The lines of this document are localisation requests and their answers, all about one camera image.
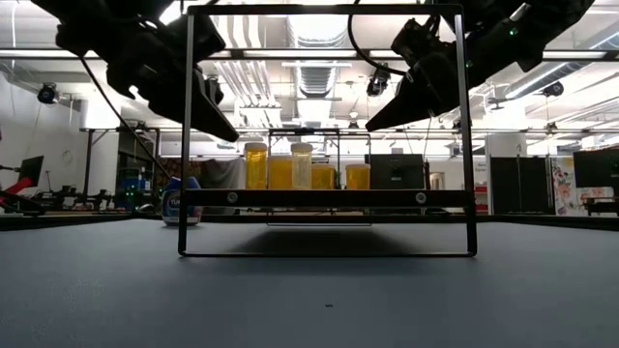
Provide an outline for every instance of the table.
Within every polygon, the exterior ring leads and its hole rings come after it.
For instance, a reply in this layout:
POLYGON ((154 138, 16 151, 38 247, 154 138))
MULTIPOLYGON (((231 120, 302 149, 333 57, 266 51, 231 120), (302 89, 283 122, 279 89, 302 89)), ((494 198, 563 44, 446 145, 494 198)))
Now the table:
POLYGON ((589 217, 592 214, 614 213, 619 217, 619 197, 592 197, 584 203, 589 217))
MULTIPOLYGON (((479 225, 474 259, 193 259, 126 220, 0 233, 6 347, 617 347, 619 234, 479 225)), ((463 225, 201 224, 192 246, 462 248, 463 225)))

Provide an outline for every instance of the black shelf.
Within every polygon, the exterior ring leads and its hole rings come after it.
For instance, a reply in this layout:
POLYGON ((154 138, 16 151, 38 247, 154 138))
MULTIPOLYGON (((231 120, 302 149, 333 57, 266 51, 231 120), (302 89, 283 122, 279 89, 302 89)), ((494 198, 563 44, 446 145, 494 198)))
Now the black shelf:
POLYGON ((190 206, 227 208, 464 208, 463 190, 188 189, 190 206))

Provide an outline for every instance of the monitor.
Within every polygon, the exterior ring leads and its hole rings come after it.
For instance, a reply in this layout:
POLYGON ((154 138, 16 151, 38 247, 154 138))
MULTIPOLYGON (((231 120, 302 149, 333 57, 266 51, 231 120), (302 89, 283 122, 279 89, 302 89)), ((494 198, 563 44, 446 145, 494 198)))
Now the monitor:
POLYGON ((577 188, 619 187, 619 149, 576 152, 574 168, 577 188))
POLYGON ((366 155, 371 189, 425 189, 422 155, 366 155))
POLYGON ((25 159, 19 167, 19 180, 30 179, 32 182, 30 187, 37 187, 41 178, 41 170, 43 169, 43 159, 43 156, 25 159))

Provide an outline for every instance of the security camera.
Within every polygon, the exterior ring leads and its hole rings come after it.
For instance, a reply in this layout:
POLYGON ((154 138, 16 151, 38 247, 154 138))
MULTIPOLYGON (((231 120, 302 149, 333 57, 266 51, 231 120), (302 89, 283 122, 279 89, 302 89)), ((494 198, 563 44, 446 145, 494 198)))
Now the security camera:
POLYGON ((58 103, 60 94, 56 90, 56 84, 52 82, 47 82, 43 84, 43 88, 39 91, 39 95, 37 95, 37 99, 39 102, 54 105, 58 103))
MULTIPOLYGON (((387 63, 384 63, 382 66, 385 68, 389 67, 387 63)), ((391 75, 388 72, 379 69, 374 70, 368 83, 368 89, 366 90, 368 97, 379 97, 382 95, 385 89, 387 89, 390 79, 391 75)))
POLYGON ((565 92, 565 88, 561 82, 555 82, 542 90, 545 97, 559 97, 565 92))

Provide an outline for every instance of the yellow container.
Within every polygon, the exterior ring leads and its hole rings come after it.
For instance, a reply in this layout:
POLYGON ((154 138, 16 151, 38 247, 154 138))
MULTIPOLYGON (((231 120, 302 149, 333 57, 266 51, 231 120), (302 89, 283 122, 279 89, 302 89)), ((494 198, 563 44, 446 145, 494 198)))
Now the yellow container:
POLYGON ((311 144, 295 143, 292 150, 292 188, 311 189, 311 144))
POLYGON ((269 189, 292 189, 292 156, 269 157, 269 189))
POLYGON ((311 166, 311 189, 333 189, 335 181, 336 169, 331 164, 311 166))
POLYGON ((245 144, 245 188, 267 188, 267 145, 263 143, 245 144))
POLYGON ((369 189, 369 164, 346 165, 346 187, 369 189))

